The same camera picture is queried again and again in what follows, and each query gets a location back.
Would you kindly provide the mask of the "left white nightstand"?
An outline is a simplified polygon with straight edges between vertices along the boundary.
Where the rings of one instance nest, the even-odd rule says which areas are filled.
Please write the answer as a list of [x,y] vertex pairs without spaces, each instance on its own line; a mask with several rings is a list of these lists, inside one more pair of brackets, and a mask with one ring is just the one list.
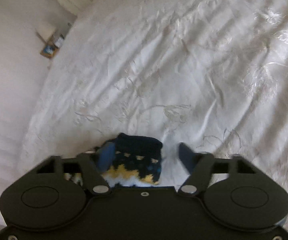
[[50,22],[40,22],[36,27],[36,35],[43,42],[40,55],[51,59],[63,46],[66,35],[70,29],[60,29]]

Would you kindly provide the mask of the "patterned knit sweater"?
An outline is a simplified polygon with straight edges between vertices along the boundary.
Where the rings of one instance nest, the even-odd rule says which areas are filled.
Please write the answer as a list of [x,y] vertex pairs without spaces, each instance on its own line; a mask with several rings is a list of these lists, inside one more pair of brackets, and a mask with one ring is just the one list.
[[[96,152],[106,142],[115,143],[115,160],[107,171],[101,173],[96,167]],[[97,193],[108,191],[115,185],[155,186],[162,171],[162,147],[158,139],[120,133],[75,159],[67,159],[63,164],[63,177],[84,188],[94,179],[89,187]]]

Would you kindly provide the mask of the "white satin bedspread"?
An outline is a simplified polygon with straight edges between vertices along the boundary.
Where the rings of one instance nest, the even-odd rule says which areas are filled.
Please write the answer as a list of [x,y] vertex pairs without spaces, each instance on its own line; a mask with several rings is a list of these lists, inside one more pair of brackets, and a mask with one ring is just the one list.
[[288,0],[94,0],[52,61],[18,171],[119,133],[162,142],[162,185],[186,178],[184,142],[288,191]]

